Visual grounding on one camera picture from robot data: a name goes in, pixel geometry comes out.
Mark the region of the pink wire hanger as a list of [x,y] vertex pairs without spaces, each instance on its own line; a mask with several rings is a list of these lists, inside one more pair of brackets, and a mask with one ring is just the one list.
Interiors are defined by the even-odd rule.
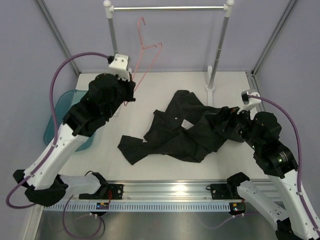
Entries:
[[127,34],[125,52],[131,57],[129,66],[132,67],[132,80],[136,83],[135,94],[163,50],[163,41],[157,30],[141,16]]

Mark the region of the black pinstriped shirt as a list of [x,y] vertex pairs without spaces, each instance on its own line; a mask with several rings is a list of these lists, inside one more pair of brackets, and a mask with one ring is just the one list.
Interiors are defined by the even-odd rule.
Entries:
[[184,162],[200,163],[228,140],[243,140],[229,127],[238,107],[205,106],[193,92],[178,90],[165,111],[155,110],[142,139],[124,135],[118,149],[134,165],[148,155],[168,155]]

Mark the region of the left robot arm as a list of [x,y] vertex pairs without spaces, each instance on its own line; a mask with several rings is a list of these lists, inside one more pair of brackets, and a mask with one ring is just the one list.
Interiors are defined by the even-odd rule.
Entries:
[[13,174],[24,194],[33,203],[50,207],[63,198],[78,195],[80,199],[109,198],[109,184],[98,172],[67,176],[59,172],[73,153],[103,127],[123,102],[134,102],[135,82],[130,72],[102,73],[88,84],[88,91],[63,117],[57,135],[46,152],[29,168]]

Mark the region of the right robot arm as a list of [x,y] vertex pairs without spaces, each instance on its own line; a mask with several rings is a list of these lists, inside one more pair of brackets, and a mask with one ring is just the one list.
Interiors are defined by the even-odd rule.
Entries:
[[248,111],[228,111],[227,130],[236,133],[254,151],[253,158],[275,186],[283,207],[257,189],[242,172],[227,179],[226,193],[241,197],[270,223],[279,240],[318,240],[320,219],[308,200],[301,200],[304,189],[298,184],[299,165],[291,152],[279,141],[282,127],[269,112],[258,112],[253,119]]

